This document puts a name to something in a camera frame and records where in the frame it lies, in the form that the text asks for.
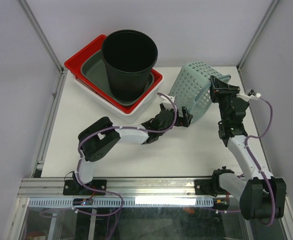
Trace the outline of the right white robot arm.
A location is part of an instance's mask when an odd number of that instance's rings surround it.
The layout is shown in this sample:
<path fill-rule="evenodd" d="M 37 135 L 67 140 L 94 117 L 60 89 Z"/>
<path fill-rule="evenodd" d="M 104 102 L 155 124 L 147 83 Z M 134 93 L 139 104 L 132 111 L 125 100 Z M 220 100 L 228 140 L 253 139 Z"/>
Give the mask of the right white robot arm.
<path fill-rule="evenodd" d="M 241 93 L 238 86 L 215 76 L 210 77 L 209 93 L 211 101 L 219 106 L 219 138 L 244 175 L 242 180 L 233 171 L 223 170 L 210 181 L 210 189 L 216 194 L 227 191 L 239 202 L 244 219 L 259 220 L 269 227 L 284 215 L 287 185 L 258 161 L 249 145 L 250 139 L 263 138 L 249 135 L 243 123 L 250 101 L 261 100 L 261 94 L 254 90 Z"/>

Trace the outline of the red plastic tray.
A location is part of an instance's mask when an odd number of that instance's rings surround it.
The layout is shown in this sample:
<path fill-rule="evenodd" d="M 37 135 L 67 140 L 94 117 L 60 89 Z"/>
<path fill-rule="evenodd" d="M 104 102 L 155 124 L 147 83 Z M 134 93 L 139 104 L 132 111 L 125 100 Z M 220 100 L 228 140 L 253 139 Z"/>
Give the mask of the red plastic tray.
<path fill-rule="evenodd" d="M 142 101 L 142 99 L 150 93 L 150 91 L 155 87 L 155 82 L 151 86 L 149 90 L 147 90 L 142 97 L 135 102 L 133 105 L 130 106 L 124 106 L 121 105 L 115 100 L 112 100 L 109 96 L 107 96 L 102 90 L 98 89 L 95 85 L 90 83 L 81 73 L 81 66 L 83 63 L 90 58 L 91 55 L 96 53 L 98 50 L 101 50 L 104 40 L 107 38 L 106 35 L 101 34 L 97 38 L 95 38 L 93 41 L 91 41 L 88 45 L 86 45 L 83 49 L 78 51 L 75 55 L 73 55 L 71 58 L 69 58 L 65 63 L 65 67 L 78 79 L 81 80 L 83 84 L 85 84 L 86 87 L 89 87 L 90 90 L 92 90 L 94 93 L 98 94 L 100 97 L 104 98 L 111 104 L 113 104 L 118 109 L 122 110 L 124 113 L 129 114 L 134 107 L 138 105 Z M 161 74 L 156 71 L 155 69 L 151 70 L 151 74 L 154 76 L 154 80 L 157 80 L 155 77 L 160 76 Z"/>

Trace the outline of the teal perforated plastic basket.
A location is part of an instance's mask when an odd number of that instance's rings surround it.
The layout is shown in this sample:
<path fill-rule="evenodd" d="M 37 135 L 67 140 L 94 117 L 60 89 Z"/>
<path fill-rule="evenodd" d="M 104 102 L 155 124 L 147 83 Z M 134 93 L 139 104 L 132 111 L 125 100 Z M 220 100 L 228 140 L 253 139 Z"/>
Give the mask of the teal perforated plastic basket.
<path fill-rule="evenodd" d="M 211 76 L 224 83 L 231 80 L 229 74 L 223 75 L 201 61 L 190 62 L 181 68 L 169 91 L 169 95 L 174 97 L 177 108 L 181 110 L 185 107 L 193 115 L 192 123 L 203 117 L 211 106 Z"/>

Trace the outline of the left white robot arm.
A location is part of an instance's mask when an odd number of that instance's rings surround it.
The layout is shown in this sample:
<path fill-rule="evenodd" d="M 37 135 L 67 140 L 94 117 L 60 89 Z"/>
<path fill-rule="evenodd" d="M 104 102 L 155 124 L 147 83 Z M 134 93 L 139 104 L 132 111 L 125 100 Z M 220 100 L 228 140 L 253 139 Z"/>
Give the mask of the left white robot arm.
<path fill-rule="evenodd" d="M 137 126 L 116 126 L 104 116 L 78 135 L 79 162 L 74 173 L 74 189 L 80 194 L 91 190 L 94 163 L 101 160 L 117 143 L 147 145 L 157 141 L 173 127 L 189 127 L 193 115 L 183 106 L 166 108 L 160 104 L 160 112 Z"/>

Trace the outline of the large black plastic bucket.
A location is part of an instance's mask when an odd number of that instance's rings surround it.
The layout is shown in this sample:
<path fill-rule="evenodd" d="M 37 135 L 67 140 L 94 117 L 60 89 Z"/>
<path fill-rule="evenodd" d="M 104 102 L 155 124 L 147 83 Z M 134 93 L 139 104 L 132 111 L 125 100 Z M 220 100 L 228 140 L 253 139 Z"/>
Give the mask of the large black plastic bucket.
<path fill-rule="evenodd" d="M 156 43 L 143 32 L 123 29 L 105 38 L 101 54 L 112 94 L 122 101 L 139 98 L 158 59 Z"/>

